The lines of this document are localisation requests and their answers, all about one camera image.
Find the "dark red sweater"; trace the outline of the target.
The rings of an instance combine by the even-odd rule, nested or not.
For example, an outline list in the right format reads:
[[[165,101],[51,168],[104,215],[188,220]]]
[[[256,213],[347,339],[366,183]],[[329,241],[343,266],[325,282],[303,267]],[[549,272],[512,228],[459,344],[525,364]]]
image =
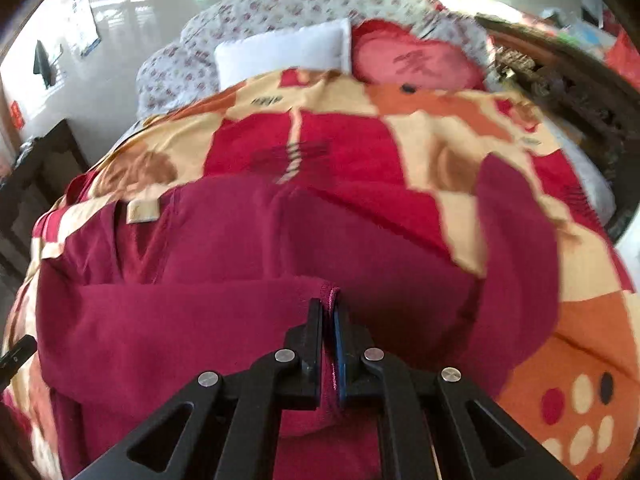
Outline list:
[[[123,203],[103,207],[38,278],[64,477],[197,374],[230,375],[273,351],[311,299],[345,307],[409,366],[455,366],[498,394],[554,329],[558,248],[506,162],[487,157],[472,192],[478,275],[454,264],[433,197],[392,184],[237,174],[173,188],[148,223],[128,223]]]

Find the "dark wooden cabinet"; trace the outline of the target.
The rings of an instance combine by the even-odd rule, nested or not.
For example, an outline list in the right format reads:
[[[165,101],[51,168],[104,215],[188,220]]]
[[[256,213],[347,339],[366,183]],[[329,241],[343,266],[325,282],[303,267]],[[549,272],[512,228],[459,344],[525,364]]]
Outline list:
[[[44,136],[35,136],[21,150],[12,172],[1,178],[1,237],[6,240],[26,262],[30,261],[30,250],[24,240],[13,229],[20,215],[26,191],[34,186],[49,206],[58,199],[52,185],[44,175],[47,161],[53,154],[70,154],[80,172],[89,170],[88,160],[76,141],[70,123],[61,119]]]

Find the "red orange patterned blanket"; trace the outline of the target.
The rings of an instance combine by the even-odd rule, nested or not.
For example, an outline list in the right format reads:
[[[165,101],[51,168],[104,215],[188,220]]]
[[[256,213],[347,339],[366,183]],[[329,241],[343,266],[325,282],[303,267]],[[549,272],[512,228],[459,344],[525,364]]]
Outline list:
[[[459,268],[486,263],[472,239],[480,164],[496,156],[528,183],[555,230],[559,313],[550,336],[492,396],[581,479],[615,479],[639,431],[639,297],[577,171],[538,108],[513,92],[364,84],[335,72],[280,70],[147,119],[83,172],[32,230],[32,261],[4,340],[37,338],[43,260],[103,207],[154,221],[168,191],[213,176],[384,183],[433,197]],[[65,478],[49,386],[36,354],[3,393],[35,471]]]

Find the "floral quilt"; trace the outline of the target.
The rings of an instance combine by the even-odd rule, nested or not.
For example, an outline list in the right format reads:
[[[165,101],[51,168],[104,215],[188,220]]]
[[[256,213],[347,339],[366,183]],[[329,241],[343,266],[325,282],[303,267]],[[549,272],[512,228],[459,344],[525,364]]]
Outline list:
[[[484,70],[485,87],[497,91],[495,49],[469,15],[442,10],[436,0],[220,0],[196,14],[173,42],[140,67],[137,118],[164,114],[219,91],[215,48],[223,41],[347,18],[352,24],[380,18],[420,39],[461,48]]]

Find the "dark carved wooden headboard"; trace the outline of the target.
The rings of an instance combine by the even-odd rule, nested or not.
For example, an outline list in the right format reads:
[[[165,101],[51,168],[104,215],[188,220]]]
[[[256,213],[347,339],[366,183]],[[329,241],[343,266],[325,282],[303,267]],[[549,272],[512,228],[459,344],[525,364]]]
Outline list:
[[[578,146],[611,185],[615,200],[605,222],[620,240],[639,206],[639,92],[593,55],[521,24],[477,15],[497,48],[501,73],[513,70],[521,88],[542,108],[577,127]]]

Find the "red heart cushion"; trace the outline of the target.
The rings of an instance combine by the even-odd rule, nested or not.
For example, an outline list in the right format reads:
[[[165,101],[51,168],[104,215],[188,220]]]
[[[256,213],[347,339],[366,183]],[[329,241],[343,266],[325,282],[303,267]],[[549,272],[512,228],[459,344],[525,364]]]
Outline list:
[[[420,39],[407,27],[367,20],[352,28],[352,73],[367,84],[426,90],[485,90],[484,72],[461,48]]]

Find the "white pillow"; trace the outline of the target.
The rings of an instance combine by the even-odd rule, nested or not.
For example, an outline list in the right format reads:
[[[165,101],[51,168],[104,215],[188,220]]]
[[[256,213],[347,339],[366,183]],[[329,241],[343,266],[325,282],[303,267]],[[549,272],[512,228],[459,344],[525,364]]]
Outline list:
[[[224,41],[214,51],[219,89],[255,76],[302,68],[352,71],[352,25],[348,18]]]

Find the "black wall television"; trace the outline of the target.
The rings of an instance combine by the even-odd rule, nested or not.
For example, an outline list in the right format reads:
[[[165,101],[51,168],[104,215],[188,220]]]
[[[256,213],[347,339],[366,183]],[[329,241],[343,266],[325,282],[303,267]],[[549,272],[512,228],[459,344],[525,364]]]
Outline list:
[[[53,86],[53,70],[49,62],[47,51],[40,40],[36,42],[35,46],[34,65],[32,66],[32,73],[41,77],[44,88],[49,89]]]

